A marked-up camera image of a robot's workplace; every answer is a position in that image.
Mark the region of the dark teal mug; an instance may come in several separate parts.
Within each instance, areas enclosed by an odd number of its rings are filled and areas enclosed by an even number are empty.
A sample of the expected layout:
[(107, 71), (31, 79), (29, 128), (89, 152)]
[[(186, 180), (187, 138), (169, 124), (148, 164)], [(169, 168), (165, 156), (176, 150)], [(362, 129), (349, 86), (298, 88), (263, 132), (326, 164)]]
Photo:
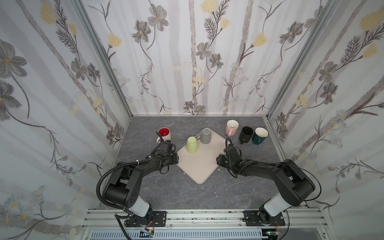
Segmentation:
[(252, 142), (255, 145), (261, 145), (268, 135), (269, 133), (265, 128), (261, 128), (261, 127), (256, 128), (252, 137)]

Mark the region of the beige plastic tray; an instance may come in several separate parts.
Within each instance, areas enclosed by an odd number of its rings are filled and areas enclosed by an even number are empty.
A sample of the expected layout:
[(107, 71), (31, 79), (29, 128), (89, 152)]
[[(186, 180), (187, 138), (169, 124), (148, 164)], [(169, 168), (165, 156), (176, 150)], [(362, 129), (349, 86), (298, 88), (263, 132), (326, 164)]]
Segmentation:
[(218, 167), (216, 158), (224, 153), (225, 139), (211, 129), (204, 129), (198, 134), (210, 133), (211, 141), (208, 144), (197, 140), (197, 151), (188, 153), (186, 147), (178, 151), (178, 167), (184, 171), (195, 183), (203, 184)]

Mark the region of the pink mug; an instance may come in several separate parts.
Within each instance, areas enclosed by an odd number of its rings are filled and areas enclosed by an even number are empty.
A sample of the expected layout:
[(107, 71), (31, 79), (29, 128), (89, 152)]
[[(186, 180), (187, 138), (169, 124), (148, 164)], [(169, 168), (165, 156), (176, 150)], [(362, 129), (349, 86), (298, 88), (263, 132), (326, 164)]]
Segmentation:
[(236, 120), (229, 120), (226, 124), (226, 135), (228, 137), (233, 137), (238, 130), (239, 123)]

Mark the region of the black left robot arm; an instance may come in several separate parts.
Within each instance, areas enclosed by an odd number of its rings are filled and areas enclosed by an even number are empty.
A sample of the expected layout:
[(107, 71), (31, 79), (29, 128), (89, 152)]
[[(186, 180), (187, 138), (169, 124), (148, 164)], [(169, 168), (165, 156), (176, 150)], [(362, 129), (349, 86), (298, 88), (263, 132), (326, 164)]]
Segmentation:
[(119, 225), (121, 220), (133, 220), (141, 226), (149, 226), (154, 221), (151, 204), (140, 196), (143, 178), (153, 172), (164, 175), (170, 166), (179, 163), (176, 146), (157, 132), (160, 142), (151, 153), (141, 161), (119, 162), (99, 179), (96, 195), (99, 201), (111, 208), (122, 210), (127, 216), (116, 215)]

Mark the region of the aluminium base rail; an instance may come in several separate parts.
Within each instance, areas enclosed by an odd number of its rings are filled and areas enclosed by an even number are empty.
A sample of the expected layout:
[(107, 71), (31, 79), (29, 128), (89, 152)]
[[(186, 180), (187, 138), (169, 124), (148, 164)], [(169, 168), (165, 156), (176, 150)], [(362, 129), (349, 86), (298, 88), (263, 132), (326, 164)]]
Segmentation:
[(133, 221), (122, 231), (114, 210), (89, 210), (80, 228), (78, 240), (127, 240), (127, 230), (216, 230), (261, 229), (267, 240), (333, 240), (330, 226), (321, 210), (301, 205), (284, 211), (284, 226), (251, 226), (243, 221), (244, 211), (255, 210), (159, 210), (155, 220), (147, 227)]

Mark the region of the grey mug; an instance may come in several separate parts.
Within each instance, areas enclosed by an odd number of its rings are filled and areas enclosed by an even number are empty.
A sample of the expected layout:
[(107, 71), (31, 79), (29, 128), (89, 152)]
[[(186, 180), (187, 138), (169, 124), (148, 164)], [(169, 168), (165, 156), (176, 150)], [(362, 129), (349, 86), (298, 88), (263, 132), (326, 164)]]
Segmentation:
[(208, 145), (212, 140), (212, 132), (209, 128), (204, 128), (197, 136), (196, 139), (204, 145)]

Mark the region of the cream white mug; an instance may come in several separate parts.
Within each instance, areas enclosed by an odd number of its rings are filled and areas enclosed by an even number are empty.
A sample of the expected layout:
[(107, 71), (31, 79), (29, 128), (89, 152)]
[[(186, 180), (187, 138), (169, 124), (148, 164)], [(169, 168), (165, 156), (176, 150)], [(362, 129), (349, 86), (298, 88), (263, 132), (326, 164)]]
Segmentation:
[(157, 138), (157, 143), (160, 143), (161, 140), (163, 140), (163, 141), (171, 141), (172, 140), (171, 131), (169, 128), (160, 128), (158, 130), (158, 133), (160, 135)]

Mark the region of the black mug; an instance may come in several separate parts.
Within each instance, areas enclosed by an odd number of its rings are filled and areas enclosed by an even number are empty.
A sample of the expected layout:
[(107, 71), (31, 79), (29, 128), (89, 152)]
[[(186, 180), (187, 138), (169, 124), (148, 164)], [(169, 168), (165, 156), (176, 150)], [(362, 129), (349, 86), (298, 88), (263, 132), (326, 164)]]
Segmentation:
[(245, 126), (242, 128), (239, 135), (239, 142), (241, 145), (248, 143), (254, 134), (254, 130), (251, 127)]

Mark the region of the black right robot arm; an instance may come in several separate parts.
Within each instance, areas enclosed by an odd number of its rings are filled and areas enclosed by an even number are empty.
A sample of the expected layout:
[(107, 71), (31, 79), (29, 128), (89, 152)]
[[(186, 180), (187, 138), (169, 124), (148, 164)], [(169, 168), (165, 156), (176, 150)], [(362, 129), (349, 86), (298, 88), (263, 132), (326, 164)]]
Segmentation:
[(279, 163), (264, 163), (243, 159), (242, 151), (230, 138), (225, 140), (224, 153), (217, 158), (217, 165), (226, 168), (232, 177), (260, 177), (275, 183), (279, 193), (265, 202), (257, 211), (244, 211), (243, 221), (248, 227), (284, 226), (283, 212), (298, 207), (316, 190), (316, 185), (307, 176), (309, 171), (286, 159)]

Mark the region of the light green mug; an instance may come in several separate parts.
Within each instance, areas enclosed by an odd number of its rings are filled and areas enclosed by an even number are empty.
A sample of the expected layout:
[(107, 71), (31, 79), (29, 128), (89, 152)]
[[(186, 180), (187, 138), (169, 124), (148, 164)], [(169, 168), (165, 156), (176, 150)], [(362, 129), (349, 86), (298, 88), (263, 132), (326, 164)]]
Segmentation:
[(190, 154), (195, 154), (198, 150), (198, 140), (196, 137), (189, 137), (186, 143), (186, 150)]

